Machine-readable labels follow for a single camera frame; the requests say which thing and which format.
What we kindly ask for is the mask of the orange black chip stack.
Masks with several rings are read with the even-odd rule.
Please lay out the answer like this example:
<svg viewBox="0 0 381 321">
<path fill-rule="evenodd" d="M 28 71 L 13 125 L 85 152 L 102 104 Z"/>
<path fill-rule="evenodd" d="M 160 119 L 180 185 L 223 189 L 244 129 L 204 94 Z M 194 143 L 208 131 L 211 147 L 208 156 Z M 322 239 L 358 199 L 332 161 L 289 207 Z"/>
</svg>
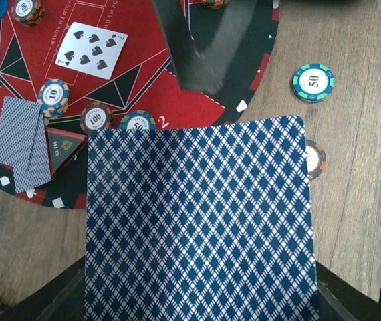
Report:
<svg viewBox="0 0 381 321">
<path fill-rule="evenodd" d="M 306 140 L 307 170 L 310 180 L 318 178 L 326 169 L 327 157 L 324 148 L 313 140 Z"/>
</svg>

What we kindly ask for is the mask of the seven of spades card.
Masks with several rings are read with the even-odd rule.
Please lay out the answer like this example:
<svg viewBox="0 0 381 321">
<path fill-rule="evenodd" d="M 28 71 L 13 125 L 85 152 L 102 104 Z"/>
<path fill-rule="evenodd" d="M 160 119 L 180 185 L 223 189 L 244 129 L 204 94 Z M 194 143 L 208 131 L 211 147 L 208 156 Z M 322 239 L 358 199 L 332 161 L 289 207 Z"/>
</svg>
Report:
<svg viewBox="0 0 381 321">
<path fill-rule="evenodd" d="M 61 43 L 55 63 L 109 80 L 127 39 L 125 33 L 73 22 Z"/>
</svg>

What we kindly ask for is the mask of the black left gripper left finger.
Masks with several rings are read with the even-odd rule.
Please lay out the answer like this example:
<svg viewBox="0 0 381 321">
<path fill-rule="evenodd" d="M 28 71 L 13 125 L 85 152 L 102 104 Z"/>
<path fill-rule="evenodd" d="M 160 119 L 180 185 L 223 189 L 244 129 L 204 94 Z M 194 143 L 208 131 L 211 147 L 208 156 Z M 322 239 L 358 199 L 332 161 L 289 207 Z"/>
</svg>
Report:
<svg viewBox="0 0 381 321">
<path fill-rule="evenodd" d="M 84 266 L 72 265 L 0 314 L 0 320 L 83 320 Z"/>
</svg>

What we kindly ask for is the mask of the dealt blue card seat four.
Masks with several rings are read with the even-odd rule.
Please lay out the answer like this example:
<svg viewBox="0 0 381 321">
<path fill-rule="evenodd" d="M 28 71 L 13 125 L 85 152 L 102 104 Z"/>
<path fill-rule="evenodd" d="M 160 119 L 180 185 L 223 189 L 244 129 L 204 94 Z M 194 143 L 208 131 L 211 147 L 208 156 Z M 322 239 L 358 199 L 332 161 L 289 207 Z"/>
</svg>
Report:
<svg viewBox="0 0 381 321">
<path fill-rule="evenodd" d="M 6 96 L 0 115 L 0 163 L 20 167 L 29 160 L 40 104 Z"/>
</svg>

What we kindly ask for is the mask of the blue green chip stack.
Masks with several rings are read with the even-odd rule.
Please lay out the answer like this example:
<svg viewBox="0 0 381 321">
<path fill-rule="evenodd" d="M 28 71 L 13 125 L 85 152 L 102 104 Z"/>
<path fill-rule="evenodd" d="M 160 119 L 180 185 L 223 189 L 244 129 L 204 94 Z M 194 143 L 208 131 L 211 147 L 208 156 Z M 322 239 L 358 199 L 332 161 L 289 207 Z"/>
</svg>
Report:
<svg viewBox="0 0 381 321">
<path fill-rule="evenodd" d="M 298 69 L 292 79 L 295 95 L 305 102 L 321 102 L 332 92 L 335 77 L 331 69 L 319 63 L 306 64 Z"/>
</svg>

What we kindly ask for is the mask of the blue green chips seat two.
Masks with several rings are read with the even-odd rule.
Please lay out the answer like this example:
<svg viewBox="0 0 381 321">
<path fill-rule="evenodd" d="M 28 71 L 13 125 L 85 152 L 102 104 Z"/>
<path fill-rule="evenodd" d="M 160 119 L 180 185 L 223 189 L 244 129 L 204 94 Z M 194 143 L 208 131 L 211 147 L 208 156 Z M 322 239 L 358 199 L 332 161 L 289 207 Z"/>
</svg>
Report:
<svg viewBox="0 0 381 321">
<path fill-rule="evenodd" d="M 150 113 L 137 110 L 123 117 L 118 128 L 123 130 L 154 130 L 156 124 Z"/>
</svg>

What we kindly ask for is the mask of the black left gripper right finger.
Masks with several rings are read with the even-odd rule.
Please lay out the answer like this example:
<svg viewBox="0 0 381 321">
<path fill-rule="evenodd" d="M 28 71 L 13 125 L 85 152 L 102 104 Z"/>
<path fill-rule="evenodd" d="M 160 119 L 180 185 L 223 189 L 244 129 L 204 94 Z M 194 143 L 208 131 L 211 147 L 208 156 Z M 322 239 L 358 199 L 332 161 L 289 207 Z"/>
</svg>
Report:
<svg viewBox="0 0 381 321">
<path fill-rule="evenodd" d="M 318 263 L 318 306 L 321 320 L 381 320 L 381 304 Z"/>
</svg>

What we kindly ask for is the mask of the purple white chips seat four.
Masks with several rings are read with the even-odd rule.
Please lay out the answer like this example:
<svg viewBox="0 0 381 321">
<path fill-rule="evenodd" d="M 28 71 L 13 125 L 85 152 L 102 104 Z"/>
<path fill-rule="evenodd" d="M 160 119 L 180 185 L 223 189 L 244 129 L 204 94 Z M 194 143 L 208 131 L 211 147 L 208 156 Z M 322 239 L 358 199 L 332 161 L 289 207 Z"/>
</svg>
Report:
<svg viewBox="0 0 381 321">
<path fill-rule="evenodd" d="M 37 102 L 41 106 L 41 114 L 47 119 L 62 117 L 68 109 L 70 90 L 61 79 L 48 80 L 40 89 Z"/>
</svg>

